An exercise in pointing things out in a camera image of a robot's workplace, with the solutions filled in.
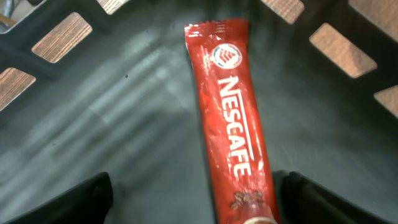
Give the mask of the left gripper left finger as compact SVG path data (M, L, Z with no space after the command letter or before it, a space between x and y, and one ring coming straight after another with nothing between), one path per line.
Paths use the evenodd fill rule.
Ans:
M113 205L107 172L100 172L6 224L104 223Z

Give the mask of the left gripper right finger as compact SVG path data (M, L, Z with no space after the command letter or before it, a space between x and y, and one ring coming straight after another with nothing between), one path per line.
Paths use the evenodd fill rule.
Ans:
M388 224L298 172L281 177L283 217L306 224Z

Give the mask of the red Nescafe sachet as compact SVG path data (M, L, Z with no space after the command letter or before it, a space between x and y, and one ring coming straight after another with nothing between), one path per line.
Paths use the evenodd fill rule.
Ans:
M254 94L244 19L184 28L218 221L279 223L271 167Z

